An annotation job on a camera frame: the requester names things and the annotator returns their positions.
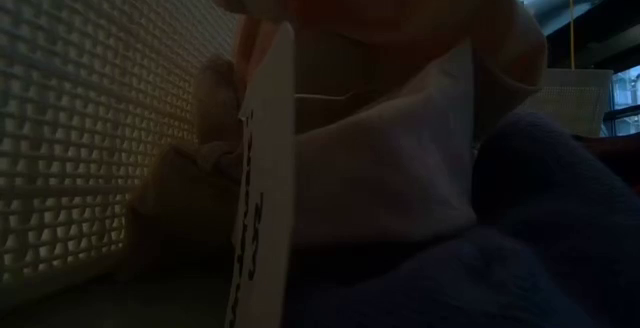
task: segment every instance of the dark blue fabric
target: dark blue fabric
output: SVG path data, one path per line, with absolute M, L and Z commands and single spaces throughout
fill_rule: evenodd
M 456 237 L 294 255 L 285 326 L 640 327 L 640 201 L 620 179 L 523 114 L 473 179 L 479 225 Z

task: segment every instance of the yellow cord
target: yellow cord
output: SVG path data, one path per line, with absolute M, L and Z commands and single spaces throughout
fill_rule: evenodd
M 573 35 L 573 0 L 569 0 L 569 12 L 571 14 L 571 69 L 576 70 L 576 51 L 575 51 L 575 40 Z

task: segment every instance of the paper tag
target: paper tag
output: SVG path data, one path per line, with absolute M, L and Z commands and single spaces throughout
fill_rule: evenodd
M 244 163 L 225 327 L 278 328 L 294 209 L 294 36 L 283 24 L 240 112 Z

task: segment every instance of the window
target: window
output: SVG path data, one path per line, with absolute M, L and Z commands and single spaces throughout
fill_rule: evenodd
M 612 111 L 604 116 L 603 135 L 640 133 L 640 66 L 613 76 Z

